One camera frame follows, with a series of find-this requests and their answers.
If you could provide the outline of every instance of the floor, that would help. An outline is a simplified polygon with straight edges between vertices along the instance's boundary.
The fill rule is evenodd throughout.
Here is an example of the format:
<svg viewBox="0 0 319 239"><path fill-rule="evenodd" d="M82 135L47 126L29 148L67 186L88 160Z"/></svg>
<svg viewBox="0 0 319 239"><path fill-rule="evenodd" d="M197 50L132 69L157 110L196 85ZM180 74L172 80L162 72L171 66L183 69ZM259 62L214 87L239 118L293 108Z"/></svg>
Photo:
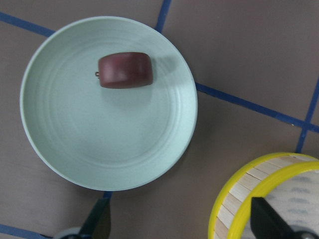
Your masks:
<svg viewBox="0 0 319 239"><path fill-rule="evenodd" d="M193 138L163 176L112 194L110 239L207 238L218 192L245 163L278 151L319 158L318 12L317 1L1 0L0 233L13 236L0 237L80 226L104 194L55 174L25 136L20 84L50 33L122 16L156 28L181 52L197 86Z"/></svg>

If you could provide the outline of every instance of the round container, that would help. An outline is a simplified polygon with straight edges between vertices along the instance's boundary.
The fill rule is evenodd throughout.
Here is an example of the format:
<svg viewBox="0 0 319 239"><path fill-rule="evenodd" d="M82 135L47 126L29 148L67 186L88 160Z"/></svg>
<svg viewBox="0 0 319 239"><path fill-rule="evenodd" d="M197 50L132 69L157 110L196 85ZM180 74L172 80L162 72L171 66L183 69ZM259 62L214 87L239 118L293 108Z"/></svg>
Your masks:
<svg viewBox="0 0 319 239"><path fill-rule="evenodd" d="M319 161L313 157L286 152L259 157L238 170L219 193L208 238L254 239L252 197L264 197L290 226L318 228L318 183Z"/></svg>
<svg viewBox="0 0 319 239"><path fill-rule="evenodd" d="M150 56L154 81L102 88L101 57ZM50 36L25 71L20 111L26 135L56 173L83 187L117 191L163 175L186 150L197 118L192 74L159 32L134 20L100 16Z"/></svg>

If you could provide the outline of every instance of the light green plate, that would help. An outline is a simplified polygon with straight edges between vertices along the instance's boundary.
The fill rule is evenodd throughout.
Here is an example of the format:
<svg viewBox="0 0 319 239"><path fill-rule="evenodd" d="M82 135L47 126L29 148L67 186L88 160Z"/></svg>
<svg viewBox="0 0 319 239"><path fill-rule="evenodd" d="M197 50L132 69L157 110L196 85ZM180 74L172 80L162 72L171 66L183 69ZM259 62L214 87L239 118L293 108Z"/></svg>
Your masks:
<svg viewBox="0 0 319 239"><path fill-rule="evenodd" d="M99 58L144 52L154 82L106 89ZM20 110L27 137L56 173L83 187L117 191L169 170L192 137L197 94L178 50L152 28L121 17L93 17L49 37L24 74Z"/></svg>

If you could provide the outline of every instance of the yellow rim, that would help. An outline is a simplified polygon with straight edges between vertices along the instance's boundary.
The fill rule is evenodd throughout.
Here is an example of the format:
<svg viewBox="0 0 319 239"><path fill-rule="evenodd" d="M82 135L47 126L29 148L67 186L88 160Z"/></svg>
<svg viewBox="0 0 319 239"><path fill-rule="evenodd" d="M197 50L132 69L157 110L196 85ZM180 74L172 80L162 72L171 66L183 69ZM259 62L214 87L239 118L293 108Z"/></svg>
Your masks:
<svg viewBox="0 0 319 239"><path fill-rule="evenodd" d="M238 209L228 231L228 239L240 239L250 218L251 198L266 197L274 188L292 177L311 170L319 170L319 162L295 163L282 168L260 182L247 196Z"/></svg>
<svg viewBox="0 0 319 239"><path fill-rule="evenodd" d="M278 152L278 153L271 153L267 154L261 157L256 158L255 160L247 163L244 165L242 168L240 168L224 185L220 193L218 194L216 201L214 203L213 209L210 214L209 218L209 226L208 226L208 239L213 239L214 238L214 228L216 224L216 219L220 210L221 205L223 204L226 196L228 195L230 189L237 183L237 181L251 168L255 167L258 164L261 164L262 162L265 162L267 160L270 160L272 158L280 157L280 156L293 156L293 155L302 155L302 156L307 156L304 154L298 154L298 153L288 153L288 152Z"/></svg>

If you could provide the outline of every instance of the blue tape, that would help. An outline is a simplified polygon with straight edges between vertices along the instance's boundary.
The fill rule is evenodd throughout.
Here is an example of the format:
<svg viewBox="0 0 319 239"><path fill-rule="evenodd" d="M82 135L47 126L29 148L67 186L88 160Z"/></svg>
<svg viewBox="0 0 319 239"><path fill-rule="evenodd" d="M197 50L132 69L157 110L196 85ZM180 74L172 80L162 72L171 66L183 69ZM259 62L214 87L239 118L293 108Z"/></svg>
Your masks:
<svg viewBox="0 0 319 239"><path fill-rule="evenodd" d="M163 0L163 3L161 5L158 22L155 26L155 30L160 33L163 31L163 27L164 27L166 16L169 10L170 3L171 3L171 0Z"/></svg>
<svg viewBox="0 0 319 239"><path fill-rule="evenodd" d="M28 31L32 31L34 33L37 33L37 34L40 34L40 35L46 36L46 37L49 37L50 35L52 35L55 32L51 29L45 28L43 26L34 24L32 22L29 22L29 21L22 20L20 18L15 17L15 16L5 14L3 12L0 12L0 21L4 21L8 24L26 29Z"/></svg>
<svg viewBox="0 0 319 239"><path fill-rule="evenodd" d="M0 233L25 239L47 239L47 237L44 237L39 233L34 233L28 230L14 228L2 224L0 224Z"/></svg>
<svg viewBox="0 0 319 239"><path fill-rule="evenodd" d="M310 105L309 105L307 116L305 119L305 122L307 122L307 123L310 123L312 118L313 118L313 115L314 115L314 112L316 109L316 105L318 102L318 98L319 98L319 78L318 78L318 81L317 81L317 84L316 84L316 87L315 87L315 90L313 93L313 97L312 97ZM307 128L303 128L303 130L301 131L301 134L300 134L300 137L298 140L298 144L297 144L297 147L295 150L296 153L301 153L303 146L304 146L304 143L305 143L305 139L306 139L308 130L309 129L307 129Z"/></svg>
<svg viewBox="0 0 319 239"><path fill-rule="evenodd" d="M105 191L103 194L103 198L111 199L113 192L112 191Z"/></svg>
<svg viewBox="0 0 319 239"><path fill-rule="evenodd" d="M303 120L282 114L278 111L271 110L269 108L252 103L250 101L241 99L241 98L236 97L236 96L232 96L230 94L227 94L227 93L224 93L222 91L213 89L211 87L202 85L200 83L195 83L195 84L196 84L196 89L198 91L206 93L210 96L216 97L218 99L221 99L221 100L233 103L233 104L243 106L245 108L256 111L256 112L261 113L261 114L266 115L266 116L270 116L272 118L283 121L285 123L293 124L294 126L298 126L301 128L305 128L306 130L311 130L313 132L319 133L319 126L317 126L317 125L314 125L314 124L311 124L309 122L305 122Z"/></svg>

